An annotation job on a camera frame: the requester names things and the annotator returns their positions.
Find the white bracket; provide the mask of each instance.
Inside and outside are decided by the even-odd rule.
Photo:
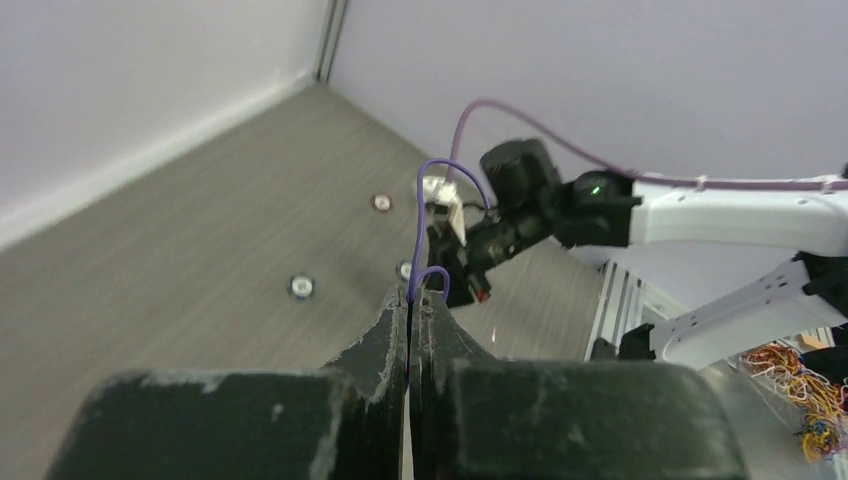
[[[844,323],[827,302],[802,291],[808,282],[804,263],[787,260],[735,292],[655,325],[651,349],[657,361],[701,369],[780,338]]]

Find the cable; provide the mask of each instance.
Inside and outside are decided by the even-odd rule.
[[[777,343],[749,350],[739,356],[739,361],[752,376],[769,378],[776,393],[804,411],[797,435],[809,462],[846,449],[845,386],[831,384],[806,368],[795,349]]]
[[[448,292],[450,291],[450,274],[448,273],[447,270],[444,269],[444,267],[440,267],[438,265],[433,265],[433,266],[427,267],[427,268],[425,268],[424,270],[421,271],[421,273],[419,274],[421,276],[421,281],[424,281],[424,279],[427,278],[427,275],[430,275],[432,273],[440,274],[442,276],[442,279],[445,281],[445,285],[444,285],[445,289],[442,292],[442,298],[444,298],[445,301],[447,301],[448,300]]]
[[[441,271],[430,267],[425,269],[424,272],[418,272],[418,265],[421,261],[421,246],[424,243],[424,234],[425,234],[425,217],[427,216],[427,204],[424,202],[424,173],[430,168],[431,165],[447,165],[449,168],[456,168],[460,172],[464,173],[469,180],[477,187],[477,190],[480,191],[480,195],[483,197],[483,206],[486,209],[491,208],[491,204],[489,203],[488,197],[486,197],[486,193],[483,190],[483,185],[477,180],[474,174],[471,173],[470,170],[459,165],[456,162],[445,158],[433,158],[424,162],[420,168],[418,168],[418,183],[416,184],[418,188],[415,192],[416,200],[418,202],[418,233],[415,236],[415,250],[412,253],[412,272],[409,275],[409,290],[407,291],[406,298],[410,304],[410,308],[412,307],[412,303],[415,301],[415,290],[418,288],[418,283],[424,278],[424,272],[428,270],[433,270],[430,273],[441,273],[442,276],[445,277],[445,291],[443,292],[444,298],[448,297],[448,287],[450,286],[450,280],[448,279],[448,273],[445,269],[441,268]]]
[[[459,145],[462,142],[462,133],[465,130],[465,124],[468,123],[468,117],[472,112],[477,110],[478,108],[488,107],[495,110],[499,110],[508,115],[511,115],[534,129],[538,130],[540,133],[548,137],[555,144],[560,147],[568,150],[574,155],[586,160],[587,162],[600,167],[604,170],[609,170],[613,173],[622,175],[626,178],[630,178],[632,180],[637,180],[644,183],[649,183],[653,185],[661,185],[666,187],[678,187],[678,188],[696,188],[699,190],[704,190],[707,188],[714,188],[717,190],[741,190],[741,191],[837,191],[837,190],[848,190],[848,180],[823,180],[823,181],[800,181],[800,180],[708,180],[705,177],[702,178],[675,178],[675,177],[666,177],[662,175],[656,174],[645,174],[638,172],[632,169],[625,169],[619,167],[607,160],[604,160],[601,157],[598,157],[592,153],[583,150],[582,148],[574,145],[569,142],[565,138],[554,133],[550,128],[546,127],[544,124],[534,119],[530,115],[522,112],[521,110],[510,106],[506,103],[500,102],[498,100],[491,99],[480,99],[475,102],[471,102],[465,110],[462,111],[462,114],[459,116],[459,121],[456,124],[456,130],[453,133],[453,143],[451,144],[451,154],[450,159],[454,162],[457,161],[457,156],[459,155]],[[447,180],[450,180],[453,177],[453,168],[448,168],[448,172],[445,175]]]

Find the white wall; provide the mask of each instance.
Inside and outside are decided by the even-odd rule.
[[[835,173],[848,161],[843,0],[350,2],[331,76],[432,155],[481,96],[518,106],[628,167],[743,177]],[[530,134],[472,118],[460,160]],[[564,178],[588,166],[551,147]],[[662,245],[617,260],[688,305],[788,252]]]
[[[0,246],[313,73],[326,0],[0,0]]]

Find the colorful wires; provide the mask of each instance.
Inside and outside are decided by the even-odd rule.
[[[754,377],[766,377],[776,392],[804,411],[798,436],[810,462],[830,458],[846,449],[845,400],[848,389],[804,367],[798,352],[770,343],[740,356],[740,363]]]

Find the baseboard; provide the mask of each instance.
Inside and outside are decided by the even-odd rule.
[[[216,114],[149,145],[71,185],[0,216],[0,251],[79,212],[221,133],[273,107],[314,83],[312,73],[271,85]]]

